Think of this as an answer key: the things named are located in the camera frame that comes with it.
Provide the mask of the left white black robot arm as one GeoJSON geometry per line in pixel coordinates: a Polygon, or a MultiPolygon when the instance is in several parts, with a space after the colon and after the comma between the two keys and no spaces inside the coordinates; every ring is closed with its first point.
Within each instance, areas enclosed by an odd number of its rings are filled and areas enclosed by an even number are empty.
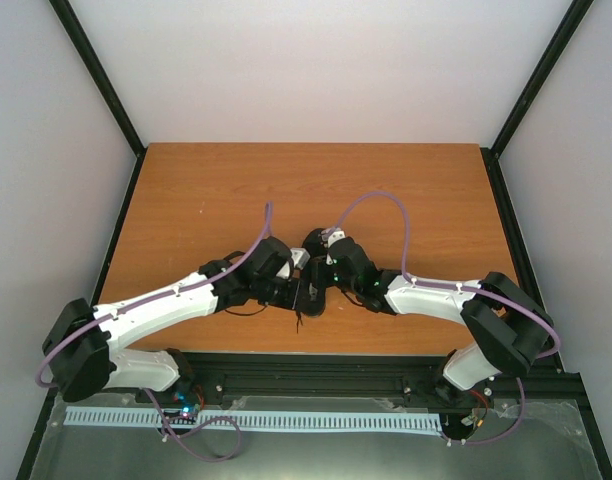
{"type": "Polygon", "coordinates": [[[187,277],[146,294],[92,306],[80,298],[66,304],[42,344],[53,385],[67,402],[108,389],[148,389],[184,402],[196,376],[173,348],[133,349],[138,340],[183,321],[242,306],[292,310],[297,305],[296,272],[310,259],[275,237],[261,240],[250,254],[233,252],[187,277]]]}

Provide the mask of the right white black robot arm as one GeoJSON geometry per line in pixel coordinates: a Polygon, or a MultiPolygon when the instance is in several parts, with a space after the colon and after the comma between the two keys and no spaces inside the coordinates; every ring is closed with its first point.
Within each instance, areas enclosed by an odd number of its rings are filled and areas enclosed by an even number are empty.
{"type": "Polygon", "coordinates": [[[524,378],[559,344],[548,314],[500,272],[456,282],[380,269],[341,231],[314,230],[303,246],[311,256],[311,285],[317,291],[336,287],[374,313],[423,315],[468,329],[472,343],[450,352],[430,382],[446,404],[500,374],[524,378]]]}

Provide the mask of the black shoelace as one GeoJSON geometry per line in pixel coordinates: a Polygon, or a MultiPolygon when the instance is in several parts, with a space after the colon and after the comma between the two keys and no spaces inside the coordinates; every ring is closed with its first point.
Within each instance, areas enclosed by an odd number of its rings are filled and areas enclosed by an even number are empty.
{"type": "MultiPolygon", "coordinates": [[[[260,309],[253,311],[253,312],[236,312],[231,309],[225,309],[224,312],[229,315],[237,316],[237,317],[252,317],[252,316],[261,314],[262,312],[267,310],[268,307],[269,307],[268,304],[264,304],[260,309]]],[[[303,326],[303,315],[302,315],[302,312],[297,311],[297,310],[295,310],[294,313],[296,317],[296,334],[299,334],[300,327],[303,326]]]]}

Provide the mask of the black canvas shoe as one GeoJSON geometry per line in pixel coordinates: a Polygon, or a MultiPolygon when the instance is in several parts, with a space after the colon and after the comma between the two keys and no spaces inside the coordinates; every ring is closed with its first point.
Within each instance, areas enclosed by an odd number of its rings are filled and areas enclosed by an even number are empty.
{"type": "MultiPolygon", "coordinates": [[[[322,230],[322,228],[312,230],[302,243],[302,247],[310,254],[310,260],[314,258],[325,258],[327,260],[327,250],[323,247],[320,238],[322,230]]],[[[318,317],[325,311],[327,289],[312,290],[309,288],[309,261],[300,274],[301,287],[298,310],[308,317],[318,317]]]]}

